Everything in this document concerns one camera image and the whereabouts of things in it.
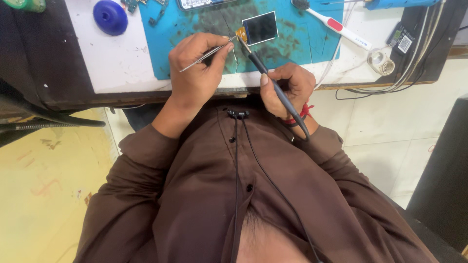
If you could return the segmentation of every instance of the red thread bracelet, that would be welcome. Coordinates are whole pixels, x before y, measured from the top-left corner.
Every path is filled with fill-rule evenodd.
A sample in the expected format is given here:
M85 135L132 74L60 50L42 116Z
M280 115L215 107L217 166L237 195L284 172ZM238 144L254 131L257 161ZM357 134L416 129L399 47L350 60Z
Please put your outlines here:
M312 106L309 106L307 105L307 103L309 102L309 99L307 99L306 103L304 104L304 106L302 106L302 111L300 112L300 117L303 118L305 115L309 116L312 118L312 115L310 115L310 112L309 112L309 109L313 108L314 105ZM290 119L290 120L285 120L283 121L285 124L294 124L296 123L296 120L295 119Z

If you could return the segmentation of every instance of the green container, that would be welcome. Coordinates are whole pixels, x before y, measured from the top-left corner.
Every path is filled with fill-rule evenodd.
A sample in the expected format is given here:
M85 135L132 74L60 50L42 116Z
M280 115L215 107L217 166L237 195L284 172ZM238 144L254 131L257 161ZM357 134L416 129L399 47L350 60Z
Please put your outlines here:
M45 0L3 0L7 5L21 9L41 13L45 10Z

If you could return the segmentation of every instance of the white desk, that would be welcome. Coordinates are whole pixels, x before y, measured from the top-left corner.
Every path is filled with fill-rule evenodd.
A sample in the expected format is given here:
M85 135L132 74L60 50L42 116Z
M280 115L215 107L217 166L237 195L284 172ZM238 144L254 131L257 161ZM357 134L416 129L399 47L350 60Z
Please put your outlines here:
M102 32L94 22L93 7L98 0L66 0L81 52L96 93L171 90L170 80L157 80L153 74L150 55L139 9L127 12L128 27L124 34L112 37ZM384 49L403 8L369 11L358 3L347 28ZM330 70L324 84L374 82L380 75L366 63L367 52L343 39L340 58ZM319 79L328 62L303 65ZM223 75L219 88L258 87L260 73Z

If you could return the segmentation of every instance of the qr code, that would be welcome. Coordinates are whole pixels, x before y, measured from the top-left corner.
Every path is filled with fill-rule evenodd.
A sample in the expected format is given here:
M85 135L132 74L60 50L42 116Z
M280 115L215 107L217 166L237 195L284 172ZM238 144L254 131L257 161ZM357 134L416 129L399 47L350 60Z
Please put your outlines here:
M398 44L398 48L406 54L406 51L408 51L408 49L410 48L411 43L413 43L413 41L411 41L407 36L403 36L403 39L400 41L400 44Z

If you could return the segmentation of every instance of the white toothbrush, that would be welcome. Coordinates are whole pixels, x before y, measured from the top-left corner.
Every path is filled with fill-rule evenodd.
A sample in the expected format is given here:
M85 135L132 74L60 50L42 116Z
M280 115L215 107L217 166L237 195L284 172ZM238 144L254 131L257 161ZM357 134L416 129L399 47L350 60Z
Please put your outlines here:
M336 33L349 39L351 42L353 42L357 46L362 47L363 49L367 51L370 51L372 49L372 44L370 42L368 42L367 40L363 39L362 37L356 35L352 31L344 27L340 22L336 21L335 19L329 16L321 15L317 13L316 11L310 9L309 2L305 0L291 0L291 3L298 9L301 9L301 10L304 10L313 14L315 17L320 19L320 21L322 21L328 28L332 29Z

